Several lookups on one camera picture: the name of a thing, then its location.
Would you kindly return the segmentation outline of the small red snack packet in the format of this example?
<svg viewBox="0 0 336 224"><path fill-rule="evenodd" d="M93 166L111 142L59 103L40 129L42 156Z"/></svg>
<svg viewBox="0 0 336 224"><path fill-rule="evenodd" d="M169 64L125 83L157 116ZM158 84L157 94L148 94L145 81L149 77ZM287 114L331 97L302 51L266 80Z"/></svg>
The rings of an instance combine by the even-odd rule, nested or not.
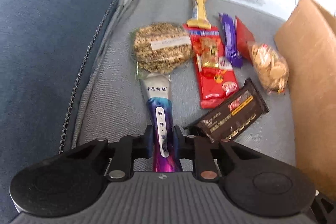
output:
<svg viewBox="0 0 336 224"><path fill-rule="evenodd" d="M241 54L244 59L252 62L249 49L248 42L255 42L254 35L250 30L246 27L246 25L237 17L236 19L236 44L238 52Z"/></svg>

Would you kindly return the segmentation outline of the round seed cracker pack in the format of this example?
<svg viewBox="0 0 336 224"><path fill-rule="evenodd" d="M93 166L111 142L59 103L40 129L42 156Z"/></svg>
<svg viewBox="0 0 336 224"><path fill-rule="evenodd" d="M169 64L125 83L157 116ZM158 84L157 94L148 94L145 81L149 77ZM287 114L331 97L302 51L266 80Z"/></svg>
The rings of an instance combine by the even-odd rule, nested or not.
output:
<svg viewBox="0 0 336 224"><path fill-rule="evenodd" d="M183 25L158 22L130 34L131 50L142 73L169 74L194 56L189 33Z"/></svg>

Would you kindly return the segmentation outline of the cardboard box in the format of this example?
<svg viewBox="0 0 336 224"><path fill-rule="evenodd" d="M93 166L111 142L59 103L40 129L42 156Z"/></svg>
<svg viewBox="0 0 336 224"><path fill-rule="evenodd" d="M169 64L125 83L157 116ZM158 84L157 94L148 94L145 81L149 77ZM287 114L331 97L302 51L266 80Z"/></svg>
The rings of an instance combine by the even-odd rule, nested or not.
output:
<svg viewBox="0 0 336 224"><path fill-rule="evenodd" d="M335 199L335 16L299 0L274 36L289 66L296 166Z"/></svg>

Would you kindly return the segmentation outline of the purple candy bar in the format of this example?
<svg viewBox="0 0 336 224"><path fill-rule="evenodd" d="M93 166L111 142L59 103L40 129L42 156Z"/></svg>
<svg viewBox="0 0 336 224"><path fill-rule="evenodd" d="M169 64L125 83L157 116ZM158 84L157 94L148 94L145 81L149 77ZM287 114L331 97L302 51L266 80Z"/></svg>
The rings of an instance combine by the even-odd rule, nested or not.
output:
<svg viewBox="0 0 336 224"><path fill-rule="evenodd" d="M221 13L219 13L219 20L224 38L224 55L233 67L241 68L243 66L243 58L237 47L234 21L228 14Z"/></svg>

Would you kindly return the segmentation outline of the gold milk candy bar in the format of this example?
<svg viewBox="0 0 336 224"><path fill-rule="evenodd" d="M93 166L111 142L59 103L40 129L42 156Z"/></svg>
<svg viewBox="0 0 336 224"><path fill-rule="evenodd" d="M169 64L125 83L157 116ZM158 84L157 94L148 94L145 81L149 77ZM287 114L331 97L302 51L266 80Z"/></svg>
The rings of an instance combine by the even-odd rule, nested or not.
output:
<svg viewBox="0 0 336 224"><path fill-rule="evenodd" d="M187 26L209 30L211 28L211 24L207 19L206 0L192 1L193 12L191 18L187 21Z"/></svg>

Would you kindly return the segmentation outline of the grey deer print sofa cover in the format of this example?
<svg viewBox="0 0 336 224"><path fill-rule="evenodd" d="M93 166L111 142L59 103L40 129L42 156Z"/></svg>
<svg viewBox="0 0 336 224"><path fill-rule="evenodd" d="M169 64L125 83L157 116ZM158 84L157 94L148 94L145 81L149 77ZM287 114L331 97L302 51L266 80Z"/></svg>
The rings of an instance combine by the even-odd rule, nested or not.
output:
<svg viewBox="0 0 336 224"><path fill-rule="evenodd" d="M335 0L314 0L335 13ZM153 126L139 171L191 171L173 128L228 138L295 165L287 87L274 36L299 0L120 0L83 89L71 148Z"/></svg>

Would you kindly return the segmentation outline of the dark brown chocolate bar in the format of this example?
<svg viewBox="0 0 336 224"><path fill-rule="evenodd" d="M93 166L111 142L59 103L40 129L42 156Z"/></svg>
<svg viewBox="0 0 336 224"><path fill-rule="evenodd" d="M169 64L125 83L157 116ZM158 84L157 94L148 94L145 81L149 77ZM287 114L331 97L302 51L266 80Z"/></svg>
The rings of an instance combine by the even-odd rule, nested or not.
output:
<svg viewBox="0 0 336 224"><path fill-rule="evenodd" d="M211 143L221 139L234 140L268 111L258 88L248 78L238 92L185 129L193 135L208 137Z"/></svg>

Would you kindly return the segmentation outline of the clear bag of round crackers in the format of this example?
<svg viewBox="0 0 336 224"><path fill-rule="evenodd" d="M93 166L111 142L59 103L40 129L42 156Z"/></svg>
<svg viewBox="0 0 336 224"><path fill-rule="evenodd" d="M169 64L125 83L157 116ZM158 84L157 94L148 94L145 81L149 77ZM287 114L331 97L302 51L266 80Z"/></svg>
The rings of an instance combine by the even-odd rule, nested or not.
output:
<svg viewBox="0 0 336 224"><path fill-rule="evenodd" d="M285 58L268 44L248 42L247 46L252 65L264 90L268 93L283 93L289 78L289 67Z"/></svg>

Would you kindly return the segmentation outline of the red shrimp snack packet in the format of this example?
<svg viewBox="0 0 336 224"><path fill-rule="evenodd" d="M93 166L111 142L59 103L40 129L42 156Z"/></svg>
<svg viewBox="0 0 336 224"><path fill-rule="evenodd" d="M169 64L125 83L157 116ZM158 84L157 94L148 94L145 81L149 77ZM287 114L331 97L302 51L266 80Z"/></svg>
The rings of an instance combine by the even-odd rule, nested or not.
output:
<svg viewBox="0 0 336 224"><path fill-rule="evenodd" d="M209 30L183 26L189 33L195 53L201 108L213 109L239 90L234 69L224 56L224 45L216 26Z"/></svg>

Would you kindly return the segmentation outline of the purple silver snack pouch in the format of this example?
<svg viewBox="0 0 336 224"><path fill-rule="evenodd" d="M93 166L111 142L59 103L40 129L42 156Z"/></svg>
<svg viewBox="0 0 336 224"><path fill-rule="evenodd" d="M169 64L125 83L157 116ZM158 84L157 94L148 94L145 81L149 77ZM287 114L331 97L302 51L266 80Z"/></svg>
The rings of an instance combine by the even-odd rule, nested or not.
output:
<svg viewBox="0 0 336 224"><path fill-rule="evenodd" d="M175 155L171 79L169 75L150 73L140 79L143 97L154 127L154 172L180 172Z"/></svg>

